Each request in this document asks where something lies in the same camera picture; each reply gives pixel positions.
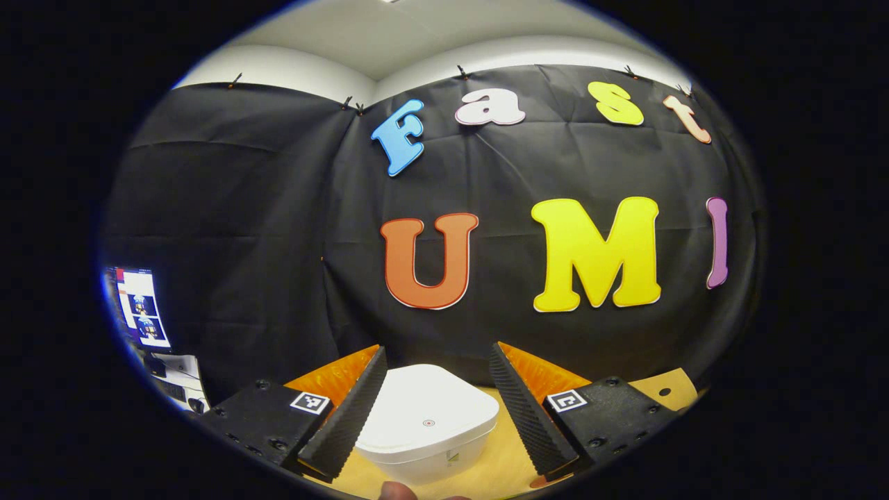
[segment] ceiling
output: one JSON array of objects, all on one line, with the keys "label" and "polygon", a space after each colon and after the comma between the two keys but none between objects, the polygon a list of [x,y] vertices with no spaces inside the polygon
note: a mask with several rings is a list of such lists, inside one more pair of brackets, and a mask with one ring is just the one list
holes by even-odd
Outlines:
[{"label": "ceiling", "polygon": [[228,45],[276,45],[381,80],[441,52],[508,36],[577,36],[663,57],[617,23],[562,0],[311,0]]}]

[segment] container lid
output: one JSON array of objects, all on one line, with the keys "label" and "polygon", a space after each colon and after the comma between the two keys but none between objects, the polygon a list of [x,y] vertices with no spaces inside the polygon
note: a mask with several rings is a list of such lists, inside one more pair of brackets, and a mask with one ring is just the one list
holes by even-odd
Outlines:
[{"label": "container lid", "polygon": [[444,368],[396,368],[386,373],[355,447],[380,464],[420,460],[484,436],[499,411],[497,399]]}]

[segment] computer monitor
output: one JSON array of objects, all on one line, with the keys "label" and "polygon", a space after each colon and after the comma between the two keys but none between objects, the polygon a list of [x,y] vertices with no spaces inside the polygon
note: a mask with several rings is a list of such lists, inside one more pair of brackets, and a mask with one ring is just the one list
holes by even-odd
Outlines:
[{"label": "computer monitor", "polygon": [[109,267],[106,274],[114,277],[115,290],[107,291],[106,298],[119,333],[132,339],[144,351],[171,352],[172,345],[161,320],[151,270]]}]

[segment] human hand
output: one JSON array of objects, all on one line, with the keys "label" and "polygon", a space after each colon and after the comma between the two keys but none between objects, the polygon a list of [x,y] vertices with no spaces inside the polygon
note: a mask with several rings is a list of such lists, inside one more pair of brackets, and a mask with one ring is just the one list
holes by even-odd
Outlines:
[{"label": "human hand", "polygon": [[[417,500],[416,494],[400,482],[385,481],[378,500]],[[465,496],[448,496],[444,500],[469,500]]]}]

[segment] white plastic container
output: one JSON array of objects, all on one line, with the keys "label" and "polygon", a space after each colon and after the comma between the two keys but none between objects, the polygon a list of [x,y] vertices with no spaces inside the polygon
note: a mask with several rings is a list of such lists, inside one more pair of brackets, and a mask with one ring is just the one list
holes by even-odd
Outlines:
[{"label": "white plastic container", "polygon": [[496,399],[441,367],[392,369],[355,448],[393,480],[442,480],[478,459],[499,411]]}]

